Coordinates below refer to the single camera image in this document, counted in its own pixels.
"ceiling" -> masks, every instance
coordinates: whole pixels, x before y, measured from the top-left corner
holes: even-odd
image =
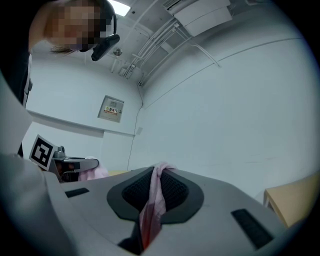
[[[151,7],[151,9],[141,18],[140,22],[131,32],[128,40],[124,43],[124,39],[127,37],[135,21],[141,16],[141,14],[153,3],[152,0],[117,0],[125,5],[131,7],[129,13],[125,16],[117,15],[117,34],[120,36],[120,41],[115,48],[121,47],[123,54],[117,58],[114,66],[114,73],[117,74],[121,68],[127,68],[130,62],[133,60],[132,54],[138,54],[143,45],[147,42],[149,37],[151,37],[163,24],[165,24],[172,16],[162,7],[162,4],[166,0],[158,0],[158,2]],[[246,5],[244,0],[230,0],[233,14],[238,14],[243,12],[248,5]],[[181,37],[178,35],[173,35],[168,41],[168,47],[175,48],[182,42]],[[51,55],[50,53],[51,45],[42,41],[38,43],[32,52],[41,55]],[[93,62],[91,60],[92,50],[86,52],[74,52],[65,58],[77,58],[85,60],[86,62]],[[148,60],[147,65],[143,67],[143,72],[148,73],[153,69],[165,56],[167,52],[160,47],[155,54]],[[110,50],[102,59],[94,62],[95,65],[101,65],[106,67],[109,71],[112,69],[115,56],[113,51]],[[139,69],[139,65],[134,69],[133,76],[130,79],[140,80],[142,71]]]

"hair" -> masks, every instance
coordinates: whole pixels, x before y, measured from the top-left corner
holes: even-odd
[[[73,2],[76,2],[77,0],[69,0],[65,5],[66,6],[72,6]],[[88,2],[92,3],[94,6],[96,7],[100,7],[99,1],[98,0],[87,0]],[[94,37],[99,37],[100,36],[100,29],[97,28],[101,28],[101,26],[103,26],[105,22],[101,22],[101,20],[99,22],[97,22],[96,24],[94,24]],[[72,54],[74,52],[77,52],[76,50],[72,50],[70,49],[68,46],[54,46],[51,50],[51,53],[53,54],[65,54],[65,55],[69,55]]]

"black slot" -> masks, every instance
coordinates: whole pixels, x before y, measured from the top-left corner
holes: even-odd
[[[75,190],[67,191],[67,192],[65,192],[65,194],[66,194],[67,198],[72,198],[72,197],[79,196],[79,195],[82,195],[87,192],[89,192],[89,190],[86,189],[85,187],[83,187],[83,188],[78,188]]]
[[[246,209],[235,210],[231,214],[256,249],[265,246],[273,239]]]

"person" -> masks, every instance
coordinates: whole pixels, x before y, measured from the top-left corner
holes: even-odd
[[[100,8],[101,1],[107,0],[11,0],[1,3],[1,30],[4,30],[1,31],[0,69],[24,107],[32,86],[31,49],[43,40],[53,45],[53,53],[59,54],[98,44],[103,37],[101,33],[106,31],[112,19]],[[18,154],[23,157],[22,147]]]

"pink cloth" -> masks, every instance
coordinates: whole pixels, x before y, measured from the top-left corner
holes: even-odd
[[[161,230],[161,216],[166,213],[166,202],[161,190],[161,174],[164,169],[176,167],[166,162],[154,166],[149,191],[149,200],[139,215],[143,248],[146,249]]]
[[[93,156],[87,156],[85,159],[97,159]],[[99,161],[99,165],[96,168],[85,170],[79,173],[78,182],[95,180],[100,178],[108,177],[108,170],[104,168],[102,163]]]

